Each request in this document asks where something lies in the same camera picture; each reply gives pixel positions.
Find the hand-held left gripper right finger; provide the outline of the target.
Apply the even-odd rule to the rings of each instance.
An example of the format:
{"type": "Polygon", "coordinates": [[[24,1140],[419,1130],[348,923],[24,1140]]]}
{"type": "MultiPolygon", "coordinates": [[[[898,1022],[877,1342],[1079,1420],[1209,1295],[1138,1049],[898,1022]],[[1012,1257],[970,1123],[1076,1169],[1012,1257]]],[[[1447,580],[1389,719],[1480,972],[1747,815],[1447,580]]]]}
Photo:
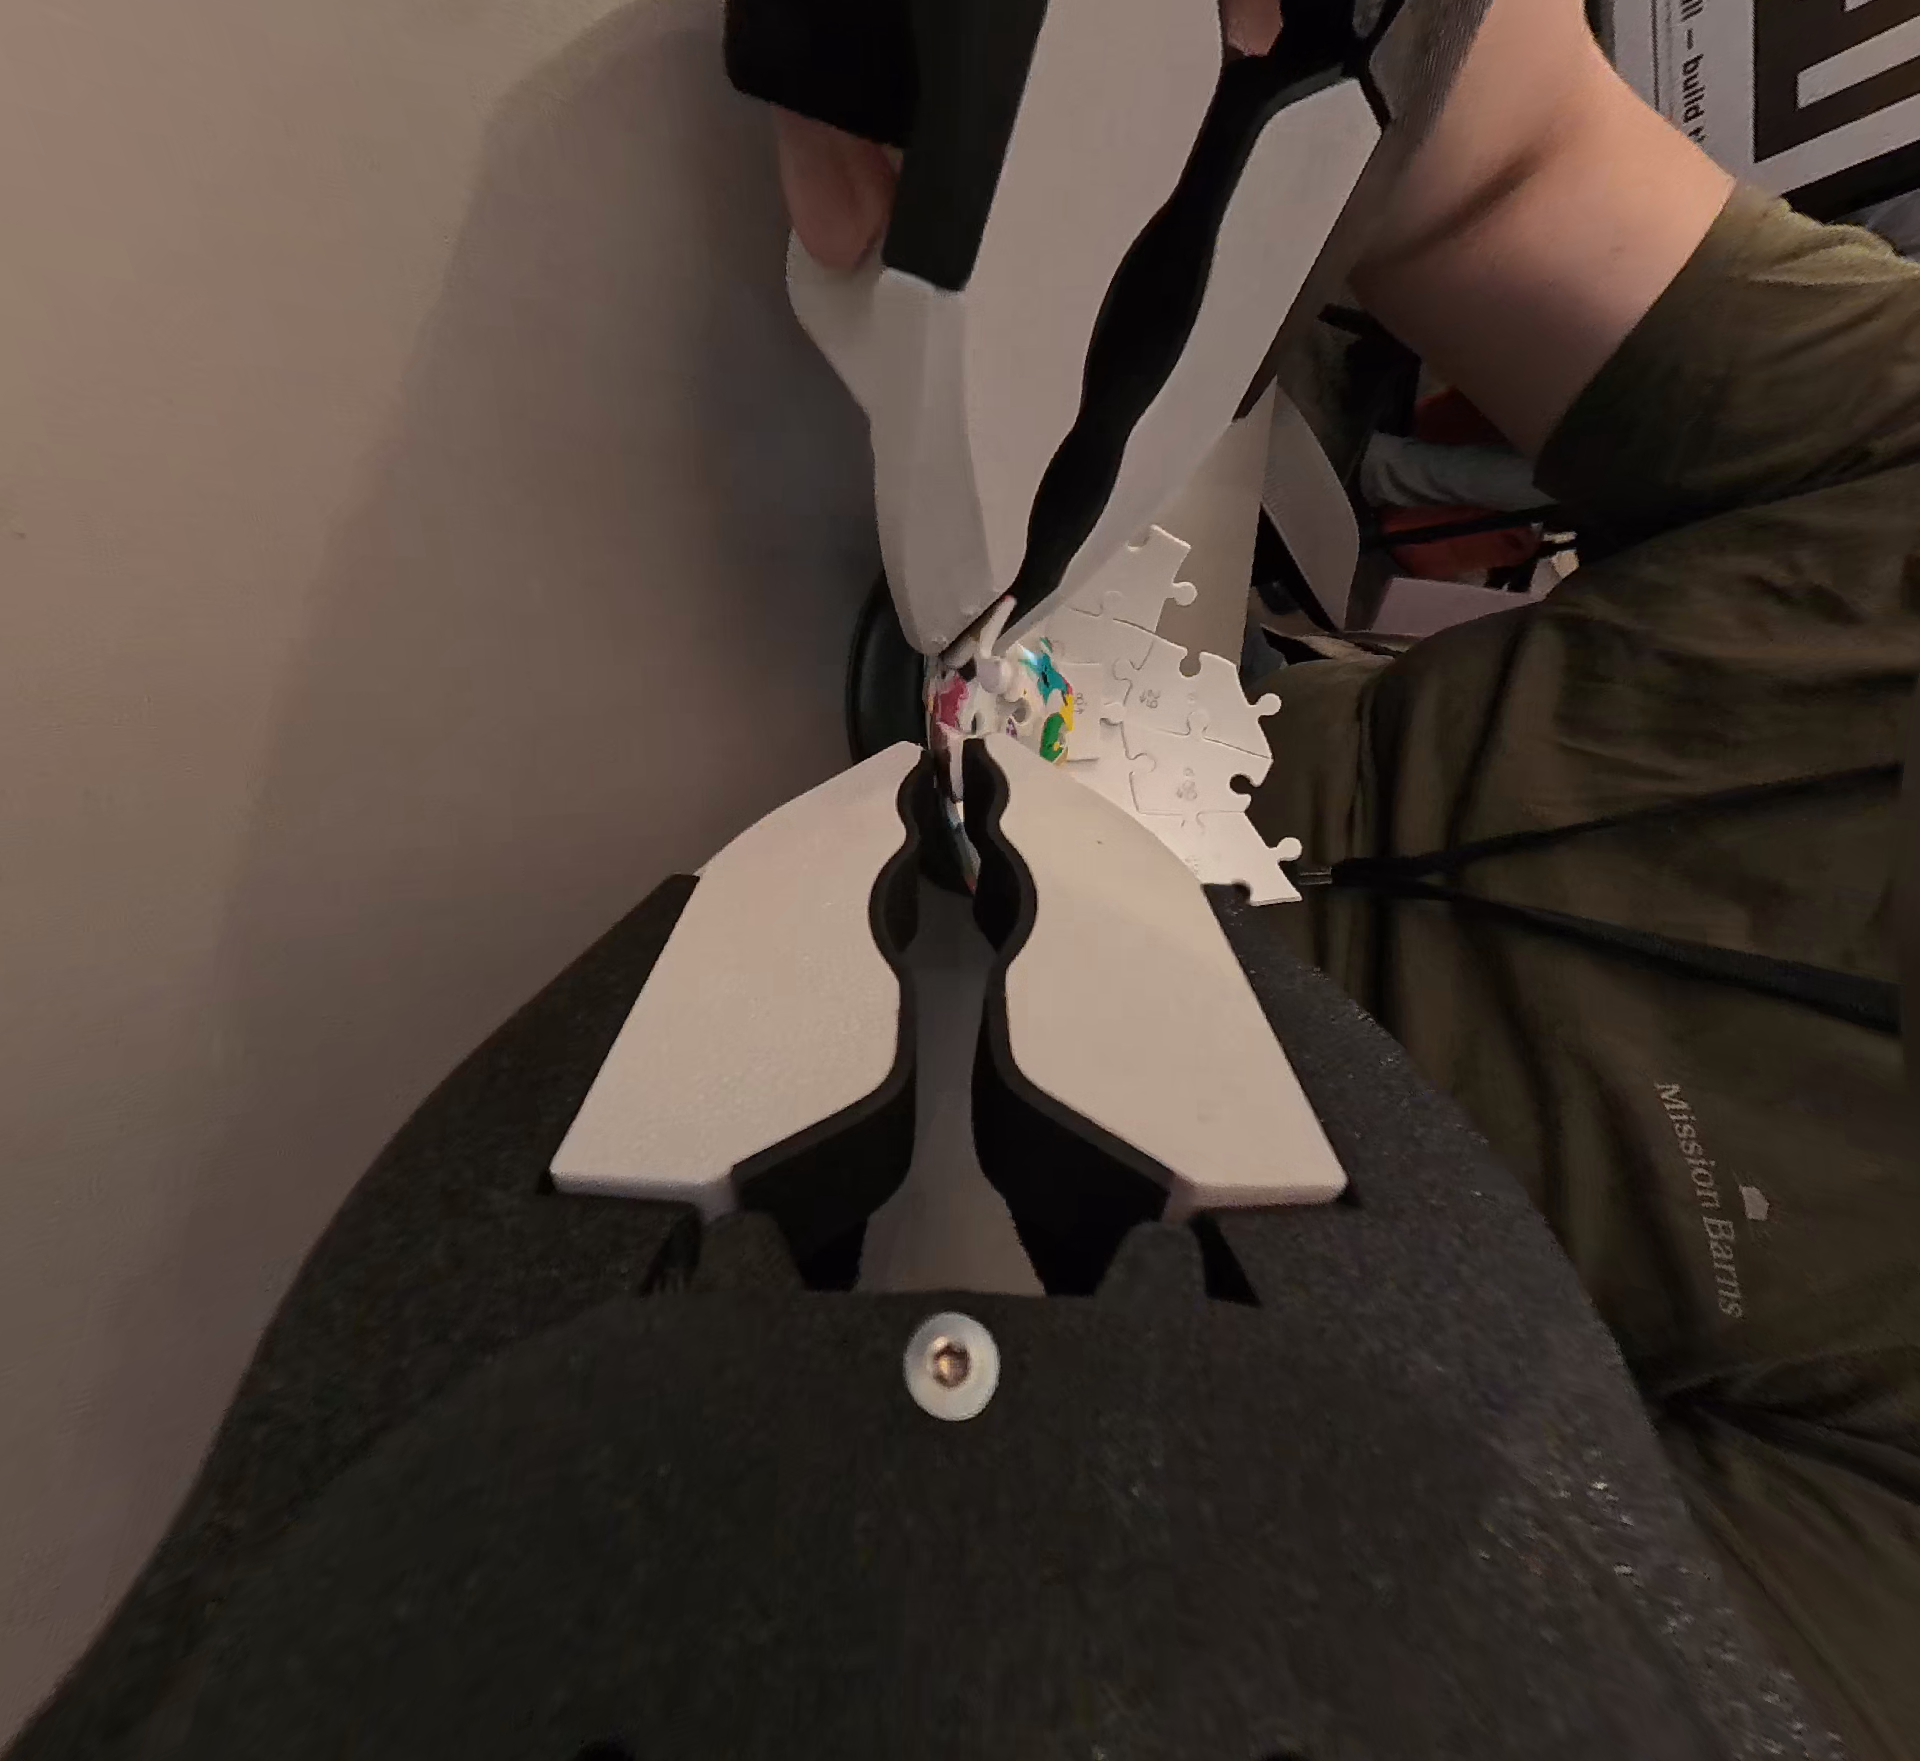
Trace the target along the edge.
{"type": "Polygon", "coordinates": [[[1145,824],[1008,739],[964,747],[988,1057],[1150,1211],[1326,1204],[1348,1175],[1212,903],[1145,824]]]}

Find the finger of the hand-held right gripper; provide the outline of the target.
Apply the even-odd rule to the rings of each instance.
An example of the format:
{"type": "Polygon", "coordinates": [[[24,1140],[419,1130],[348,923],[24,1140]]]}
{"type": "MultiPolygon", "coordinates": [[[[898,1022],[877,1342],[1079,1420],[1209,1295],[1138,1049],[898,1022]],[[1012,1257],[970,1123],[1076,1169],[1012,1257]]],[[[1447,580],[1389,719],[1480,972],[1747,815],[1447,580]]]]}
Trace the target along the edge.
{"type": "Polygon", "coordinates": [[[1175,198],[1121,265],[1020,564],[1045,622],[1181,496],[1232,424],[1379,141],[1354,76],[1226,76],[1175,198]]]}
{"type": "Polygon", "coordinates": [[[944,651],[1016,580],[1115,272],[1221,73],[1217,0],[909,0],[918,106],[883,243],[789,248],[802,327],[861,405],[905,637],[944,651]]]}

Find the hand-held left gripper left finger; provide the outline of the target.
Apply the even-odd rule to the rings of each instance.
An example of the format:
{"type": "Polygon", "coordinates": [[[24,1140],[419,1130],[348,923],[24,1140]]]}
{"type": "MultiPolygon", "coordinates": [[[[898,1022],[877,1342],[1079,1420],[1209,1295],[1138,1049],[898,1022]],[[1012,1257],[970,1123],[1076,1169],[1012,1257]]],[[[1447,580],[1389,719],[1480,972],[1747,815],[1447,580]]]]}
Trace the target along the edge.
{"type": "Polygon", "coordinates": [[[904,1162],[853,1173],[849,1132],[909,1097],[901,955],[912,788],[892,745],[786,800],[700,872],[548,1164],[557,1189],[696,1211],[874,1211],[904,1162]]]}

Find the small puzzle piece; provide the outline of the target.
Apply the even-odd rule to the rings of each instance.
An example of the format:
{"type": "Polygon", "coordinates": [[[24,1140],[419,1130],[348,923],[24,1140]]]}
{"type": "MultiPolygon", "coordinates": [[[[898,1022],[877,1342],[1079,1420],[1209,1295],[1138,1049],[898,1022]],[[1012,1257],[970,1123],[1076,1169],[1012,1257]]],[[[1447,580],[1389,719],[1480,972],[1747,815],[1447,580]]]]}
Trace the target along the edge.
{"type": "Polygon", "coordinates": [[[1007,636],[1014,599],[1001,597],[966,645],[944,661],[938,686],[931,688],[935,722],[963,739],[1008,735],[1040,747],[1064,690],[1045,650],[1007,636]]]}

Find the colourful loose puzzle piece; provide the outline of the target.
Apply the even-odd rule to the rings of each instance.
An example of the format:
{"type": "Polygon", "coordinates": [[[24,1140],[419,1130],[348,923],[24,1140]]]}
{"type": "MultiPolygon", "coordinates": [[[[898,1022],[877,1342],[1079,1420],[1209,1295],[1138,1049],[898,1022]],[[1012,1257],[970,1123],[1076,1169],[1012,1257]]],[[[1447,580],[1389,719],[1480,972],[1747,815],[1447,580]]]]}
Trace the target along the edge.
{"type": "Polygon", "coordinates": [[[1078,726],[1078,692],[1044,636],[1020,642],[1012,656],[1016,673],[1014,732],[1045,763],[1070,759],[1078,726]]]}

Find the white half puzzle ball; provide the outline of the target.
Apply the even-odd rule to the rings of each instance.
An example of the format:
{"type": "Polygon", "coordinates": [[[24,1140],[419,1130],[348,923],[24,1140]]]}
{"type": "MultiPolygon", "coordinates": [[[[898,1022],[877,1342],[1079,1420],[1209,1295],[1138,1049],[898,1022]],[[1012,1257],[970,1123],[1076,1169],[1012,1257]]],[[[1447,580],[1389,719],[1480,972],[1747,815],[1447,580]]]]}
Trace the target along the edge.
{"type": "MultiPolygon", "coordinates": [[[[1273,765],[1262,719],[1279,711],[1279,698],[1251,699],[1232,661],[1192,656],[1158,629],[1169,602],[1196,597],[1183,579],[1187,560],[1188,543],[1153,527],[1048,622],[1007,632],[1018,642],[1048,637],[1078,692],[1070,759],[1048,765],[1148,827],[1202,883],[1241,887],[1259,907],[1296,903],[1291,865],[1302,844],[1269,844],[1249,815],[1251,793],[1273,765]]],[[[973,885],[963,749],[984,737],[1029,747],[1008,735],[963,739],[935,722],[931,688],[955,650],[926,663],[924,717],[957,860],[973,885]]]]}

